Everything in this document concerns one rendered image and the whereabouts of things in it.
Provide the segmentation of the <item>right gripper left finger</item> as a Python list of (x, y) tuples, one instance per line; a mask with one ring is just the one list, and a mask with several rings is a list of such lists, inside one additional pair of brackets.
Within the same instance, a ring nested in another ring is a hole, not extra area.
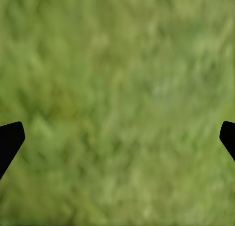
[(20, 121), (0, 127), (0, 179), (25, 140)]

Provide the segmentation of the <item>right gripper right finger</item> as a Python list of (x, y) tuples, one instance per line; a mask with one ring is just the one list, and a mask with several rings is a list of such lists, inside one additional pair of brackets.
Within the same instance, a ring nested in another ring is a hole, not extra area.
[(219, 138), (235, 161), (235, 123), (224, 121)]

